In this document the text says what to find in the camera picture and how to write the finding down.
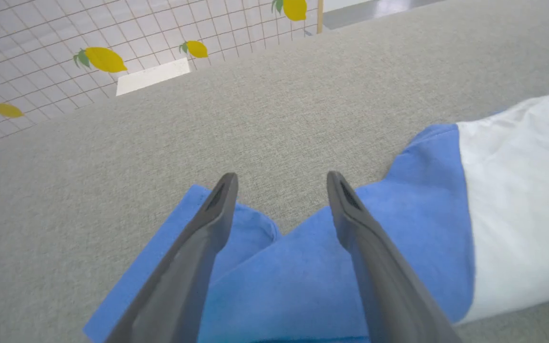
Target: blue cloth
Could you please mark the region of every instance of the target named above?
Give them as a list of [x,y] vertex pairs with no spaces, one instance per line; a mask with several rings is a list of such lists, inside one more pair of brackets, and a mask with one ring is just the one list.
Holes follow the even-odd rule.
[[[457,126],[427,128],[395,159],[385,179],[359,187],[356,192],[448,318],[452,322],[462,319],[473,298],[475,267]],[[184,208],[188,213],[176,222],[180,228],[198,207],[200,204],[191,210]],[[160,254],[152,252],[154,259],[173,242],[173,234],[169,233],[173,228],[166,227],[163,235],[168,237],[168,245],[159,246]],[[259,227],[251,224],[246,233]],[[230,263],[218,272],[218,280],[213,279],[201,321],[200,342],[367,341],[351,258],[338,243],[329,208],[319,210],[278,242],[269,244],[265,240],[260,252],[255,252],[257,245],[235,246],[247,248],[245,256],[252,257],[235,267]],[[216,264],[231,253],[222,250]],[[158,261],[145,267],[151,271]],[[130,301],[128,295],[132,292],[122,292],[126,297],[120,297],[116,289],[138,289],[144,279],[133,280],[126,274],[122,277],[85,328],[93,341],[101,343],[104,337],[93,334],[97,326],[105,326],[101,332],[109,332],[115,323],[102,318],[119,318]]]

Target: grid pattern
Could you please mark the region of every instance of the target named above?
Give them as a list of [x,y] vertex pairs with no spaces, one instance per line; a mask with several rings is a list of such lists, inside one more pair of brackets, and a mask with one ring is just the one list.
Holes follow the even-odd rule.
[[[111,98],[118,77],[188,57],[198,70],[317,31],[318,0],[305,21],[290,21],[272,0],[0,0],[0,138]],[[209,57],[179,52],[202,41]],[[90,46],[116,52],[128,71],[107,73],[72,57]]]

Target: gray upholstery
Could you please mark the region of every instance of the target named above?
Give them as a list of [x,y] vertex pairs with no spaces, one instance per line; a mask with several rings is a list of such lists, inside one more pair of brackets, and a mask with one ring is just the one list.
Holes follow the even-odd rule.
[[[546,94],[549,1],[447,0],[2,139],[0,343],[84,341],[192,184],[235,171],[240,201],[290,232],[326,204],[327,170],[376,182],[426,126]],[[549,304],[504,318],[460,330],[466,342],[549,342]]]

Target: yellow lemon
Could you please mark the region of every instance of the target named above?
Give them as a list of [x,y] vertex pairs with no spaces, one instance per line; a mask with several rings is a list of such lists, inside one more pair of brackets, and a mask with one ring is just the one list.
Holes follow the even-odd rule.
[[10,118],[22,117],[24,114],[16,107],[10,104],[0,104],[0,115]]
[[100,46],[82,49],[77,55],[73,56],[73,61],[78,65],[78,61],[90,68],[90,63],[95,68],[106,72],[119,72],[127,70],[122,61],[122,57],[108,48]]
[[203,59],[209,54],[207,53],[207,47],[199,41],[189,40],[179,46],[179,51],[183,50],[186,54],[188,51],[192,56],[197,59]]
[[270,11],[276,10],[281,14],[281,9],[292,21],[306,20],[306,0],[273,0]]

